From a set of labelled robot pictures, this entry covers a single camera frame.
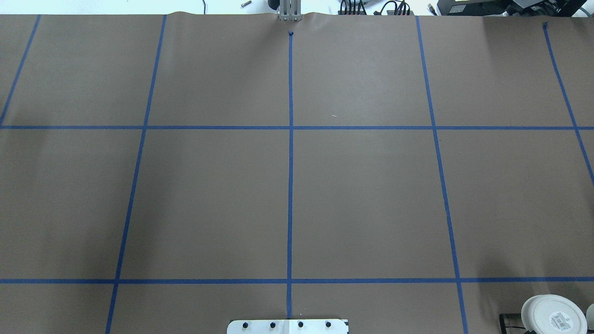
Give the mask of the brown paper table cover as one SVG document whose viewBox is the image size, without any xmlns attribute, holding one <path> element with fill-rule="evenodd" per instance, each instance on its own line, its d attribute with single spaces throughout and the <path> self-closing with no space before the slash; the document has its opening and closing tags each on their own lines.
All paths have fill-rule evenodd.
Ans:
<svg viewBox="0 0 594 334">
<path fill-rule="evenodd" d="M 1 332 L 488 334 L 593 302 L 593 20 L 1 17 Z"/>
</svg>

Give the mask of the aluminium frame post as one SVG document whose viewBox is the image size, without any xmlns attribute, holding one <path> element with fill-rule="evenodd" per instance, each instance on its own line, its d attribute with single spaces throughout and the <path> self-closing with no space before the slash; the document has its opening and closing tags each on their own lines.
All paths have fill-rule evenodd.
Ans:
<svg viewBox="0 0 594 334">
<path fill-rule="evenodd" d="M 278 16 L 280 21 L 301 21 L 301 0 L 280 0 L 278 5 Z"/>
</svg>

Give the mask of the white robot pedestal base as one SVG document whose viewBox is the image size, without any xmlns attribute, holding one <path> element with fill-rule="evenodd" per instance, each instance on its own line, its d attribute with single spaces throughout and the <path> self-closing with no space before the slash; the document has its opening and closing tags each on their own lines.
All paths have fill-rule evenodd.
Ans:
<svg viewBox="0 0 594 334">
<path fill-rule="evenodd" d="M 237 320 L 227 326 L 227 334 L 348 334 L 349 323 L 342 319 Z"/>
</svg>

